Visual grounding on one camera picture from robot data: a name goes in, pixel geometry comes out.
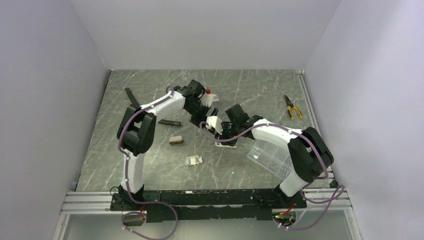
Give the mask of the white staple box tray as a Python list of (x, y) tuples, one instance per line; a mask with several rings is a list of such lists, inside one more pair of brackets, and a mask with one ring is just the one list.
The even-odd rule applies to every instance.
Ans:
[(199, 155), (188, 156), (184, 159), (186, 166), (195, 166), (203, 163), (203, 158)]

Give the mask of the pale green white stapler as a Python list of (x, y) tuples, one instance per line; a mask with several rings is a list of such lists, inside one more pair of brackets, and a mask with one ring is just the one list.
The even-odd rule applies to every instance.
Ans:
[(226, 142), (216, 141), (215, 146), (221, 147), (221, 148), (237, 148), (238, 143), (237, 143), (237, 140), (226, 141)]

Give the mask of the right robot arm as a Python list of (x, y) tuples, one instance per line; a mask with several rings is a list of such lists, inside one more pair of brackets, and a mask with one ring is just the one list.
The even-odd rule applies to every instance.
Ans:
[(207, 128), (214, 131), (218, 143), (233, 147), (243, 137), (267, 142), (282, 151), (277, 165), (285, 173), (275, 193), (275, 202), (280, 207), (288, 207), (294, 195), (315, 180), (328, 177), (334, 157), (315, 128), (289, 128), (259, 115), (249, 116), (238, 104), (225, 113), (227, 121), (217, 116), (207, 118)]

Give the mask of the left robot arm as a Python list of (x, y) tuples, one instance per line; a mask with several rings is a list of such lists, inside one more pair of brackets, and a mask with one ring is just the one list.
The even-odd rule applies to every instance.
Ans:
[(198, 126), (207, 120), (212, 103), (219, 97), (196, 80), (186, 86), (168, 86), (165, 95), (146, 104), (140, 104), (129, 88), (125, 92), (131, 102), (117, 131), (118, 150), (123, 154), (123, 177), (118, 191), (130, 210), (143, 204), (143, 167), (146, 152), (151, 148), (156, 125), (179, 110), (190, 114), (190, 122)]

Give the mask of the brown stapler base part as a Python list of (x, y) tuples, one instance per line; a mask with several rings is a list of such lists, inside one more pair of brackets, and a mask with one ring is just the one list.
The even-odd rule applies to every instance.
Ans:
[(179, 145), (179, 144), (183, 144), (184, 143), (184, 139), (181, 135), (177, 135), (177, 136), (172, 136), (169, 138), (169, 144), (170, 145)]

